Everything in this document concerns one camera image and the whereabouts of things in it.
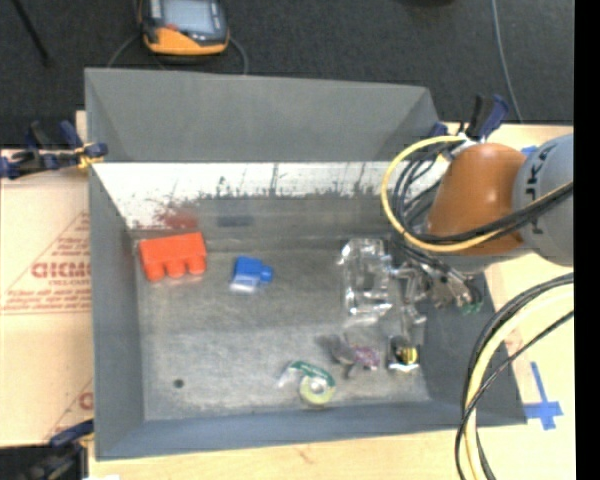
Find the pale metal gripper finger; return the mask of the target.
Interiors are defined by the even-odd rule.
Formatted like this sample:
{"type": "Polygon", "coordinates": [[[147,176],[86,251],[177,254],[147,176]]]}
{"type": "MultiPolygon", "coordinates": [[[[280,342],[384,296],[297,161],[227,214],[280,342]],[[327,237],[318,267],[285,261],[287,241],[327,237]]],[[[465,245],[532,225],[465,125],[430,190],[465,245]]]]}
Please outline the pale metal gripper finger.
{"type": "Polygon", "coordinates": [[[426,329],[426,316],[418,311],[415,304],[405,305],[402,316],[403,333],[407,339],[423,339],[426,329]]]}
{"type": "Polygon", "coordinates": [[[390,291],[395,299],[412,299],[416,293],[416,269],[407,263],[393,268],[390,291]]]}

